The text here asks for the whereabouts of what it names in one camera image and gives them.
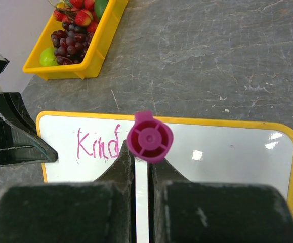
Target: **red strawberry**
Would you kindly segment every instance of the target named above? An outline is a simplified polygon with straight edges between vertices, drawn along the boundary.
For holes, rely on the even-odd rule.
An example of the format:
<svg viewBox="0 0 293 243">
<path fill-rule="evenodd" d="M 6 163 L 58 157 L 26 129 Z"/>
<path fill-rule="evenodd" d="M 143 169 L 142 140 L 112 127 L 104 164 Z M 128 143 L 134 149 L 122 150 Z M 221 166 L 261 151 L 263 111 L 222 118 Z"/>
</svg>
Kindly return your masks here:
<svg viewBox="0 0 293 243">
<path fill-rule="evenodd" d="M 82 9 L 81 11 L 82 11 L 82 12 L 85 12 L 86 14 L 88 14 L 89 17 L 91 18 L 91 20 L 94 19 L 94 17 L 92 16 L 92 13 L 91 13 L 88 9 Z"/>
<path fill-rule="evenodd" d="M 95 11 L 92 11 L 91 13 L 92 13 L 92 16 L 94 17 L 93 20 L 96 21 L 97 23 L 99 23 L 99 19 L 96 15 Z"/>
<path fill-rule="evenodd" d="M 90 16 L 84 11 L 79 11 L 75 17 L 75 23 L 81 27 L 87 27 L 91 23 Z"/>
<path fill-rule="evenodd" d="M 87 27 L 88 33 L 95 33 L 98 27 L 98 23 L 96 21 L 91 21 L 91 24 Z"/>
<path fill-rule="evenodd" d="M 80 9 L 83 5 L 83 0 L 70 0 L 70 3 L 77 9 Z"/>
<path fill-rule="evenodd" d="M 53 12 L 53 16 L 54 16 L 54 19 L 56 21 L 60 21 L 61 22 L 62 19 L 63 19 L 64 14 L 60 13 L 59 11 L 57 11 L 57 9 L 55 9 L 54 12 Z"/>
<path fill-rule="evenodd" d="M 68 22 L 68 23 L 70 23 L 70 20 L 67 18 L 66 15 L 64 15 L 63 18 L 62 18 L 62 22 Z"/>
<path fill-rule="evenodd" d="M 95 8 L 95 0 L 83 0 L 85 8 L 92 11 Z"/>
</svg>

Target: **yellow border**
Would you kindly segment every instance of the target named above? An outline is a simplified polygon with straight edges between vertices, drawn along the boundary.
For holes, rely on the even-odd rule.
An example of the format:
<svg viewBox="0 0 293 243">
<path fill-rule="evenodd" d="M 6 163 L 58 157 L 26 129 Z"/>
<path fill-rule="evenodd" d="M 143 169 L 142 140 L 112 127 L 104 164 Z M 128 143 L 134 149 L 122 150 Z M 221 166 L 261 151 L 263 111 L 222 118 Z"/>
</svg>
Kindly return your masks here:
<svg viewBox="0 0 293 243">
<path fill-rule="evenodd" d="M 98 119 L 113 119 L 113 120 L 134 120 L 133 115 L 113 115 L 113 114 L 95 114 L 95 113 L 77 113 L 77 112 L 64 112 L 64 111 L 42 111 L 38 114 L 36 119 L 37 134 L 40 136 L 40 119 L 44 115 L 53 116 L 67 116 L 67 117 L 84 117 L 84 118 L 98 118 Z M 279 123 L 266 123 L 260 121 L 239 121 L 239 120 L 215 120 L 215 119 L 198 119 L 198 118 L 179 118 L 179 117 L 157 117 L 164 123 L 174 124 L 189 124 L 189 125 L 202 125 L 202 126 L 216 126 L 216 127 L 230 127 L 230 128 L 251 128 L 251 129 L 265 129 L 280 131 L 293 142 L 293 130 L 283 124 Z M 47 182 L 45 164 L 42 163 L 44 181 Z M 290 182 L 288 189 L 288 206 L 293 215 L 293 159 L 291 166 Z"/>
</svg>

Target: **yellow plastic tray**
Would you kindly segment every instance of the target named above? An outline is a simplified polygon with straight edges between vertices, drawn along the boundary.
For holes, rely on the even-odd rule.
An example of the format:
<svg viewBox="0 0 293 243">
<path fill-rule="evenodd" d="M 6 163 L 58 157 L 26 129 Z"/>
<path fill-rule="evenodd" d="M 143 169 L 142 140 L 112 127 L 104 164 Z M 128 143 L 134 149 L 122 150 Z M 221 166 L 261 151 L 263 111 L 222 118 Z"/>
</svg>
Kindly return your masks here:
<svg viewBox="0 0 293 243">
<path fill-rule="evenodd" d="M 97 77 L 127 3 L 128 0 L 109 0 L 107 8 L 82 63 L 65 66 L 41 67 L 39 64 L 41 52 L 45 48 L 53 46 L 51 34 L 55 30 L 63 29 L 62 23 L 54 20 L 53 15 L 51 15 L 47 25 L 35 44 L 35 47 L 23 66 L 23 72 L 36 74 L 44 80 Z"/>
</svg>

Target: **marker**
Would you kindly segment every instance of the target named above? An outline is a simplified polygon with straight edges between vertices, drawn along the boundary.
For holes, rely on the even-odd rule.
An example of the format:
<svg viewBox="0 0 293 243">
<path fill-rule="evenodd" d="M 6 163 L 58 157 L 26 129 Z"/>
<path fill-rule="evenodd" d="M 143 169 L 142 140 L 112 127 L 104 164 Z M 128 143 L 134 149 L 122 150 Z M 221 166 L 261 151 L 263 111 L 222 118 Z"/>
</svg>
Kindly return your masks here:
<svg viewBox="0 0 293 243">
<path fill-rule="evenodd" d="M 149 163 L 161 162 L 173 143 L 173 133 L 153 118 L 150 110 L 135 114 L 135 123 L 127 135 L 127 147 L 135 156 Z"/>
</svg>

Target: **stone surface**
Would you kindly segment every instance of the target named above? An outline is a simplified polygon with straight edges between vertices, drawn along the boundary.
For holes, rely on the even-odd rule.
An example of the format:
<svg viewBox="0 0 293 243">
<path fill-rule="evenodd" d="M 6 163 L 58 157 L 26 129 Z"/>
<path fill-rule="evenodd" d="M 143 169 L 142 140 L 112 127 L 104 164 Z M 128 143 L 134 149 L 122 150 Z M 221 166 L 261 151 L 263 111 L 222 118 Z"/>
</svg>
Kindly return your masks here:
<svg viewBox="0 0 293 243">
<path fill-rule="evenodd" d="M 293 1 L 130 0 L 98 78 L 34 77 L 23 98 L 33 119 L 151 109 L 293 129 Z"/>
</svg>

